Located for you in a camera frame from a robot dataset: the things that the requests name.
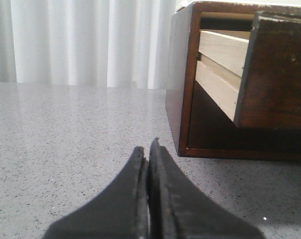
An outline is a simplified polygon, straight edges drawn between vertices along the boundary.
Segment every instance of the wooden box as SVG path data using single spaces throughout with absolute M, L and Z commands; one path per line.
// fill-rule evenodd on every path
M 166 110 L 180 156 L 301 160 L 301 7 L 177 12 Z

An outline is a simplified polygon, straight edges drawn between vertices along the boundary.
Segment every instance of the wooden drawer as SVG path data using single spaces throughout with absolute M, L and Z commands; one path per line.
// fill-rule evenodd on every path
M 170 35 L 166 110 L 180 156 L 301 160 L 301 7 L 196 2 Z
M 301 17 L 259 12 L 249 39 L 202 30 L 197 82 L 239 127 L 301 129 Z

